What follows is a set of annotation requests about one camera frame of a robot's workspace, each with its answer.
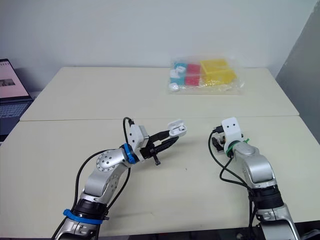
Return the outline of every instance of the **plastic bag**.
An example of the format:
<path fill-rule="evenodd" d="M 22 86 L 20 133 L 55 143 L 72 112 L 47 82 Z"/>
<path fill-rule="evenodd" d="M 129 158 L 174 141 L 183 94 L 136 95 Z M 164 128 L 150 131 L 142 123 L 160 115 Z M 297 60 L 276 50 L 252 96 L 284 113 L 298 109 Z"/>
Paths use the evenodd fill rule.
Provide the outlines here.
<path fill-rule="evenodd" d="M 244 85 L 239 69 L 222 57 L 174 59 L 168 89 L 172 94 L 239 94 Z"/>

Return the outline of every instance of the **yellow block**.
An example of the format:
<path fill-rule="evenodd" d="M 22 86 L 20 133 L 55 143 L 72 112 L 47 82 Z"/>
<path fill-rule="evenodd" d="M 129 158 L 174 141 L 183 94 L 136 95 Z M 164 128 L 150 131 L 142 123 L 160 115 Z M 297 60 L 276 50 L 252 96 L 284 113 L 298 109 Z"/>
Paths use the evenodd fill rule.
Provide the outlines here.
<path fill-rule="evenodd" d="M 237 77 L 224 59 L 212 59 L 200 61 L 204 84 L 213 86 L 229 84 Z"/>

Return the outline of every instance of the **black cable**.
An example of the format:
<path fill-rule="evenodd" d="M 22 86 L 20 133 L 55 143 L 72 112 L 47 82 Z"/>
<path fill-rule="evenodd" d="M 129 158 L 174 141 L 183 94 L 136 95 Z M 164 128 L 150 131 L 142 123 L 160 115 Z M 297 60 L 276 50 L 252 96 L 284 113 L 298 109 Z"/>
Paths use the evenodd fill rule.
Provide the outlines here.
<path fill-rule="evenodd" d="M 250 224 L 251 217 L 252 217 L 252 200 L 251 200 L 251 197 L 249 196 L 249 226 L 248 226 L 248 239 L 249 240 L 252 235 L 252 224 Z"/>
<path fill-rule="evenodd" d="M 123 133 L 124 133 L 125 142 L 126 142 L 127 144 L 129 144 L 129 143 L 128 143 L 128 137 L 127 137 L 127 131 L 126 131 L 126 120 L 128 120 L 129 125 L 134 124 L 134 121 L 133 121 L 131 118 L 127 117 L 127 116 L 126 116 L 125 118 L 123 118 L 123 121 L 122 121 L 122 127 L 123 127 Z M 115 201 L 117 200 L 117 198 L 120 196 L 120 194 L 121 194 L 122 191 L 124 190 L 125 186 L 127 185 L 127 182 L 128 182 L 128 180 L 129 180 L 129 177 L 130 177 L 130 172 L 131 172 L 131 168 L 128 168 L 128 173 L 127 173 L 127 175 L 126 175 L 126 179 L 125 179 L 125 181 L 124 181 L 124 183 L 123 183 L 120 191 L 116 194 L 116 196 L 113 198 L 113 200 L 111 201 L 111 203 L 110 203 L 110 204 L 108 205 L 108 207 L 106 208 L 106 209 L 107 209 L 107 211 L 106 211 L 107 213 L 108 213 L 109 209 L 112 207 L 112 205 L 115 203 Z"/>
<path fill-rule="evenodd" d="M 109 209 L 112 207 L 112 205 L 115 203 L 115 201 L 117 200 L 117 198 L 120 196 L 120 194 L 122 193 L 122 191 L 124 190 L 125 186 L 127 185 L 127 182 L 129 180 L 130 177 L 130 172 L 131 172 L 131 168 L 128 168 L 128 173 L 126 175 L 126 179 L 120 189 L 120 191 L 116 194 L 116 196 L 114 197 L 114 199 L 111 201 L 111 203 L 109 204 L 109 206 L 106 208 L 107 211 L 109 211 Z"/>
<path fill-rule="evenodd" d="M 122 127 L 123 127 L 125 142 L 128 143 L 128 137 L 127 137 L 127 131 L 126 131 L 126 120 L 128 120 L 130 126 L 131 126 L 131 124 L 134 123 L 134 121 L 132 121 L 132 119 L 127 116 L 125 118 L 123 118 L 123 120 L 122 120 Z"/>
<path fill-rule="evenodd" d="M 254 221 L 254 217 L 255 217 L 255 214 L 256 214 L 256 211 L 257 211 L 257 208 L 254 207 L 254 210 L 252 211 L 252 206 L 253 206 L 253 202 L 252 202 L 252 194 L 254 194 L 253 190 L 251 189 L 251 187 L 248 186 L 248 184 L 240 177 L 238 176 L 237 174 L 235 174 L 233 171 L 229 170 L 227 167 L 228 165 L 231 163 L 231 161 L 233 160 L 232 157 L 230 157 L 229 161 L 225 164 L 225 165 L 222 165 L 218 160 L 217 158 L 215 157 L 215 155 L 213 154 L 212 152 L 212 149 L 211 149 L 211 139 L 212 139 L 212 135 L 213 135 L 214 132 L 211 132 L 210 136 L 209 136 L 209 139 L 208 139 L 208 148 L 209 148 L 209 152 L 212 156 L 212 158 L 214 159 L 214 161 L 220 166 L 222 167 L 222 170 L 220 172 L 220 179 L 224 182 L 227 182 L 227 183 L 232 183 L 232 184 L 237 184 L 237 185 L 240 185 L 240 186 L 243 186 L 245 188 L 247 188 L 248 190 L 248 194 L 249 194 L 249 225 L 248 225 L 248 235 L 249 235 L 249 238 L 251 238 L 252 236 L 252 223 Z M 224 171 L 227 171 L 229 172 L 230 174 L 232 174 L 233 176 L 235 176 L 237 179 L 239 179 L 241 182 L 239 181 L 234 181 L 234 180 L 230 180 L 230 179 L 226 179 L 226 178 L 223 178 L 222 175 L 224 173 Z"/>
<path fill-rule="evenodd" d="M 134 121 L 129 118 L 129 117 L 125 117 L 122 121 L 122 126 L 123 126 L 123 133 L 124 133 L 124 138 L 125 138 L 125 142 L 128 144 L 128 136 L 127 136 L 127 131 L 126 131 L 126 120 L 128 120 L 129 124 L 132 125 L 134 124 Z M 80 179 L 80 175 L 81 175 L 81 172 L 82 170 L 84 169 L 84 167 L 86 166 L 86 164 L 95 156 L 99 155 L 99 154 L 102 154 L 103 152 L 105 152 L 107 150 L 102 150 L 102 151 L 98 151 L 94 154 L 92 154 L 90 157 L 88 157 L 84 162 L 83 164 L 81 165 L 81 167 L 79 168 L 78 170 L 78 173 L 76 175 L 76 179 L 75 179 L 75 189 L 74 189 L 74 200 L 73 200 L 73 205 L 72 205 L 72 208 L 71 208 L 71 212 L 75 209 L 76 205 L 77 205 L 77 202 L 78 202 L 78 191 L 79 191 L 79 179 Z M 120 196 L 120 194 L 122 193 L 122 191 L 124 190 L 125 186 L 127 185 L 127 182 L 129 180 L 129 177 L 130 177 L 130 172 L 131 172 L 131 169 L 129 168 L 128 169 L 128 173 L 127 173 L 127 176 L 126 176 L 126 179 L 120 189 L 120 191 L 117 193 L 117 195 L 114 197 L 114 199 L 111 201 L 111 203 L 109 204 L 109 206 L 106 208 L 106 213 L 108 214 L 108 211 L 109 209 L 111 208 L 111 206 L 115 203 L 115 201 L 117 200 L 117 198 Z M 60 228 L 62 227 L 62 225 L 65 223 L 67 217 L 65 217 L 61 223 L 59 224 L 59 226 L 57 227 L 57 229 L 55 230 L 54 234 L 52 235 L 51 237 L 51 240 L 54 240 L 58 231 L 60 230 Z M 97 229 L 96 229 L 96 234 L 95 234 L 95 237 L 94 239 L 97 240 L 98 239 L 98 236 L 99 236 L 99 231 L 100 231 L 100 224 L 97 225 Z"/>
<path fill-rule="evenodd" d="M 58 227 L 56 228 L 56 230 L 54 231 L 54 233 L 53 233 L 53 235 L 52 235 L 52 237 L 51 237 L 51 240 L 54 240 L 54 239 L 55 239 L 55 237 L 56 237 L 56 235 L 58 234 L 60 228 L 61 228 L 62 225 L 65 223 L 66 219 L 67 219 L 67 217 L 65 217 L 65 218 L 60 222 L 59 226 L 58 226 Z"/>
<path fill-rule="evenodd" d="M 96 232 L 95 232 L 94 240 L 98 240 L 99 232 L 100 232 L 100 224 L 98 224 L 96 226 Z"/>
<path fill-rule="evenodd" d="M 79 171 L 76 175 L 76 178 L 75 178 L 75 190 L 74 190 L 74 200 L 73 200 L 73 205 L 72 205 L 72 208 L 71 208 L 71 212 L 75 209 L 76 205 L 77 205 L 77 201 L 78 201 L 78 191 L 79 191 L 79 179 L 80 179 L 80 174 L 82 172 L 82 170 L 84 169 L 85 165 L 95 156 L 99 155 L 99 154 L 102 154 L 103 152 L 105 152 L 107 150 L 102 150 L 102 151 L 98 151 L 94 154 L 92 154 L 90 157 L 88 157 L 84 162 L 83 164 L 81 165 L 81 167 L 79 168 Z"/>
<path fill-rule="evenodd" d="M 254 222 L 256 212 L 257 212 L 257 207 L 254 206 L 253 211 L 252 211 L 252 214 L 251 214 L 251 216 L 250 216 L 250 218 L 249 218 L 249 226 L 248 226 L 249 240 L 251 240 L 252 233 L 254 233 L 254 232 L 253 232 L 253 228 L 252 228 L 252 223 Z"/>
<path fill-rule="evenodd" d="M 229 170 L 226 166 L 222 165 L 215 157 L 215 155 L 213 154 L 212 152 L 212 149 L 211 149 L 211 137 L 213 135 L 213 132 L 211 132 L 210 136 L 209 136 L 209 139 L 208 139 L 208 148 L 209 148 L 209 152 L 211 154 L 211 157 L 214 159 L 214 161 L 222 168 L 222 171 L 220 173 L 220 176 L 222 176 L 222 173 L 224 171 L 227 171 L 228 173 L 232 174 L 233 176 L 235 176 L 237 179 L 239 179 L 241 182 L 238 182 L 238 181 L 233 181 L 233 180 L 229 180 L 229 179 L 225 179 L 223 177 L 220 177 L 220 179 L 224 182 L 228 182 L 228 183 L 232 183 L 232 184 L 237 184 L 237 185 L 240 185 L 240 186 L 243 186 L 245 188 L 248 189 L 248 191 L 252 192 L 252 189 L 248 186 L 248 184 L 240 177 L 238 176 L 237 174 L 235 174 L 233 171 Z"/>

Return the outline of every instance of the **blue strap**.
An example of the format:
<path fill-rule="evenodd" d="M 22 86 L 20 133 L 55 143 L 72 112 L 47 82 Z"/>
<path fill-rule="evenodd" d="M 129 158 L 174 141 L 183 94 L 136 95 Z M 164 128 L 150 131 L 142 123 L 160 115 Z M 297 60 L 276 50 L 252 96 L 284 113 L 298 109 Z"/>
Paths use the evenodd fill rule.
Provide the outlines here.
<path fill-rule="evenodd" d="M 80 217 L 80 216 L 75 216 L 70 211 L 70 209 L 65 209 L 63 211 L 63 215 L 67 216 L 71 220 L 74 220 L 74 221 L 79 222 L 79 223 L 84 223 L 84 224 L 99 225 L 99 224 L 102 224 L 102 222 L 103 222 L 103 220 L 100 220 L 100 219 L 90 219 L 90 218 L 84 218 L 84 217 Z"/>
<path fill-rule="evenodd" d="M 129 158 L 129 159 L 128 159 L 128 162 L 131 163 L 131 164 L 135 164 L 135 163 L 136 163 L 136 160 L 135 160 L 134 156 L 132 156 L 128 144 L 125 143 L 125 144 L 123 144 L 123 146 L 124 146 L 125 153 L 126 153 L 126 155 L 128 156 L 128 158 Z"/>

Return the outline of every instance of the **teal block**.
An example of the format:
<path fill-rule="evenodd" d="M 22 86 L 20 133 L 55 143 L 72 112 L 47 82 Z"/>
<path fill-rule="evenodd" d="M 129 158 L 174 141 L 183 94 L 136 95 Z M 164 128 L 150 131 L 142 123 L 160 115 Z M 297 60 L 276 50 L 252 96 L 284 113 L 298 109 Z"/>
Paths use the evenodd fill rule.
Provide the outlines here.
<path fill-rule="evenodd" d="M 185 77 L 187 73 L 186 63 L 176 62 L 173 69 L 170 70 L 170 82 L 178 85 L 185 85 Z"/>

